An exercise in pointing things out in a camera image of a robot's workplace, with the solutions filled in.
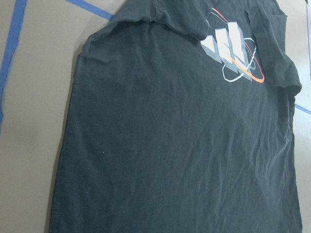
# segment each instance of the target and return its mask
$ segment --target floor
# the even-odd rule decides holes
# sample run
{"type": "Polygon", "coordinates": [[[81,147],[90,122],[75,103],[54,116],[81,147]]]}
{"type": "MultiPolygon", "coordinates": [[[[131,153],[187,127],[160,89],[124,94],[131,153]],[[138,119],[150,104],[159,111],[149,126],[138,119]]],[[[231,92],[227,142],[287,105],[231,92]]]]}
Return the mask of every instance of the floor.
{"type": "MultiPolygon", "coordinates": [[[[288,16],[286,53],[303,85],[294,115],[295,169],[303,233],[311,233],[311,8],[304,0],[277,1],[288,16]]],[[[47,232],[76,57],[124,2],[0,1],[1,75],[9,70],[0,133],[0,232],[47,232]]]]}

